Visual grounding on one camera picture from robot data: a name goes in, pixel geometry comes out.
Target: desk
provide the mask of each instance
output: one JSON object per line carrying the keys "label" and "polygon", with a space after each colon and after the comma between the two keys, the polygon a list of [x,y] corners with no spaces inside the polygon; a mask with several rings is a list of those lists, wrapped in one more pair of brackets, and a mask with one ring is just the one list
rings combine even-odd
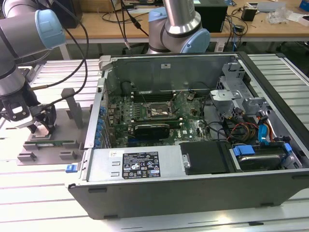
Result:
{"label": "desk", "polygon": [[[228,7],[228,13],[238,7],[242,7],[247,0],[235,0],[236,6]],[[285,0],[287,8],[296,13],[306,14],[305,11],[299,8],[300,0]],[[240,17],[241,13],[237,13],[235,16]],[[115,15],[111,16],[111,20],[115,20]],[[148,32],[148,15],[139,17],[142,28]],[[243,24],[241,21],[234,19],[234,23]],[[118,24],[109,23],[103,21],[98,13],[84,13],[82,23],[86,27],[89,34],[89,42],[91,44],[108,44],[108,43],[123,43],[123,38]],[[272,25],[266,21],[266,13],[259,13],[255,16],[253,22],[248,22],[248,32],[242,37],[243,42],[284,42],[284,41],[307,41],[309,40],[309,30],[305,26],[289,21],[288,23]],[[83,29],[78,26],[75,29],[70,29],[72,35],[81,44],[86,43]],[[221,33],[212,33],[211,42],[217,42],[215,51],[222,52],[225,42],[230,34],[229,24],[225,22],[223,31]],[[140,30],[136,29],[133,24],[126,24],[126,35],[130,43],[147,43],[148,37],[145,36]],[[67,35],[67,43],[74,43],[72,39]],[[66,46],[60,47],[61,53],[64,59],[70,59]]]}

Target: label sticker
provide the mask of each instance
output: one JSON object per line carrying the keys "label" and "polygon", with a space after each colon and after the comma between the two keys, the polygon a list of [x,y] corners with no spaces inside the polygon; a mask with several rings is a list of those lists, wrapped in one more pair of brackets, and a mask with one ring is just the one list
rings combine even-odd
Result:
{"label": "label sticker", "polygon": [[170,64],[161,64],[161,69],[170,69]]}
{"label": "label sticker", "polygon": [[157,151],[123,154],[123,179],[160,177]]}
{"label": "label sticker", "polygon": [[109,157],[110,158],[122,157],[124,152],[125,152],[124,150],[111,150],[110,153],[109,153]]}

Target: power supply label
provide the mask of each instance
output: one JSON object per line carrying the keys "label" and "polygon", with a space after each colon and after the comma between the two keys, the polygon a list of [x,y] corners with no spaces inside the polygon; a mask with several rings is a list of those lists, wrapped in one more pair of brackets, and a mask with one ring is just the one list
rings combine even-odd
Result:
{"label": "power supply label", "polygon": [[160,163],[157,151],[124,153],[122,162],[123,179],[160,177]]}

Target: green circuit board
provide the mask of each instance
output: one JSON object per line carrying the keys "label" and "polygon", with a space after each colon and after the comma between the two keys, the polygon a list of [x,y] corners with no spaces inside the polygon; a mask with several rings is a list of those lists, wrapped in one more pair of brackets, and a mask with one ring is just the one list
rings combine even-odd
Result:
{"label": "green circuit board", "polygon": [[[108,118],[115,133],[113,147],[177,145],[183,141],[211,140],[200,116],[201,98],[188,101],[189,94],[182,92],[174,101],[139,103],[135,103],[129,97],[111,95]],[[155,141],[137,140],[131,133],[133,123],[168,124],[169,137]]]}

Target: motherboard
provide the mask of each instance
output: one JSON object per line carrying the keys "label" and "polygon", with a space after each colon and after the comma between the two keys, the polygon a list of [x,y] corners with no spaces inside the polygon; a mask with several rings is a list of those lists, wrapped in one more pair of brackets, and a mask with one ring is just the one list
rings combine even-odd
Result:
{"label": "motherboard", "polygon": [[201,119],[203,99],[189,91],[138,96],[111,94],[106,115],[102,118],[110,134],[110,147],[177,145],[211,140]]}

